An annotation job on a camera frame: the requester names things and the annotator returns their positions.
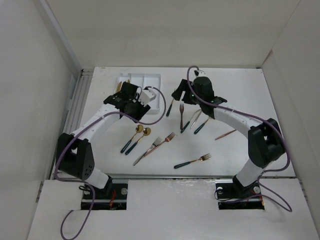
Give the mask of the white three-compartment cutlery tray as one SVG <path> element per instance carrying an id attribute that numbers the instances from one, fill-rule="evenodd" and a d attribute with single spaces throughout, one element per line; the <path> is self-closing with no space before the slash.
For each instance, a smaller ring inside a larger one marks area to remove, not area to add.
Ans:
<path id="1" fill-rule="evenodd" d="M 131 84 L 141 88 L 145 87 L 156 87 L 161 89 L 161 75 L 155 73 L 120 73 L 116 80 L 115 93 L 117 92 L 119 83 L 129 81 Z M 157 115 L 161 111 L 160 98 L 161 95 L 157 90 L 154 91 L 156 94 L 155 99 L 149 103 L 150 110 L 146 113 L 147 115 Z"/>

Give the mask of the rose gold knife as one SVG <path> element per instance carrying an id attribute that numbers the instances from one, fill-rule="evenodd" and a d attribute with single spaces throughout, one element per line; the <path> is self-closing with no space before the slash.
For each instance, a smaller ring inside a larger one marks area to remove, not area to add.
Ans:
<path id="1" fill-rule="evenodd" d="M 217 141 L 217 140 L 219 140 L 219 139 L 222 139 L 222 138 L 224 138 L 224 137 L 226 137 L 226 136 L 228 136 L 228 135 L 230 135 L 230 134 L 232 134 L 232 133 L 234 133 L 234 132 L 236 132 L 236 131 L 237 131 L 236 129 L 233 129 L 233 130 L 231 130 L 231 131 L 229 131 L 229 132 L 227 132 L 227 133 L 224 133 L 224 134 L 216 137 L 214 140 Z"/>

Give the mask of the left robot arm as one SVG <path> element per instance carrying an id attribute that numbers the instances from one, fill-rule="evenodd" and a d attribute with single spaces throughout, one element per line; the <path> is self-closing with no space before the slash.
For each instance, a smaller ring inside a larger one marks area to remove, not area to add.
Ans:
<path id="1" fill-rule="evenodd" d="M 60 170 L 93 186 L 100 198 L 111 195 L 111 178 L 95 166 L 92 145 L 121 117 L 137 122 L 150 110 L 149 103 L 156 98 L 155 92 L 145 87 L 138 93 L 138 88 L 132 83 L 123 83 L 120 91 L 108 96 L 83 126 L 59 136 L 54 170 L 57 179 Z"/>

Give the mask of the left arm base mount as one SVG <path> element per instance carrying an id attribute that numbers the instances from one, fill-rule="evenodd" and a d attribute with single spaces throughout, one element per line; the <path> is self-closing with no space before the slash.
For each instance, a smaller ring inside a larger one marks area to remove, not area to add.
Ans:
<path id="1" fill-rule="evenodd" d="M 82 199 L 80 203 L 81 210 L 89 210 L 93 192 L 87 184 L 80 185 Z M 122 211 L 127 209 L 128 181 L 123 179 L 114 179 L 112 185 L 107 190 L 93 187 L 95 199 L 92 210 Z"/>

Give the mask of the silver spoon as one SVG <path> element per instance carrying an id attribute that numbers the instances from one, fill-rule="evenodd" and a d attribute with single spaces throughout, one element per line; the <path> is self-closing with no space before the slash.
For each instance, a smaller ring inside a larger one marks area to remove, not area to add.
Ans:
<path id="1" fill-rule="evenodd" d="M 199 108 L 197 109 L 191 116 L 190 118 L 190 129 L 194 126 L 195 122 L 197 121 L 197 119 L 199 118 L 199 115 L 201 114 L 202 110 Z"/>

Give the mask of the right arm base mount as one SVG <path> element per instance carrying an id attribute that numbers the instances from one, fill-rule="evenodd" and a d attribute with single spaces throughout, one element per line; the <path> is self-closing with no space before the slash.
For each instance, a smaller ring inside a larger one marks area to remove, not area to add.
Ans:
<path id="1" fill-rule="evenodd" d="M 215 184 L 214 197 L 218 201 L 219 210 L 264 210 L 261 189 L 257 182 L 237 190 L 232 182 Z"/>

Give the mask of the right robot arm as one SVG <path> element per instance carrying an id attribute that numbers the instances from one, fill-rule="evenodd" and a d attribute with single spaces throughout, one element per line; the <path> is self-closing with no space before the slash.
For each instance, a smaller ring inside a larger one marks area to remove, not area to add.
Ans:
<path id="1" fill-rule="evenodd" d="M 206 76 L 196 77 L 194 81 L 181 80 L 171 96 L 189 105 L 199 105 L 205 115 L 229 125 L 247 138 L 249 159 L 232 179 L 231 190 L 237 197 L 247 194 L 265 168 L 286 153 L 275 119 L 240 114 L 225 98 L 215 95 L 212 82 Z"/>

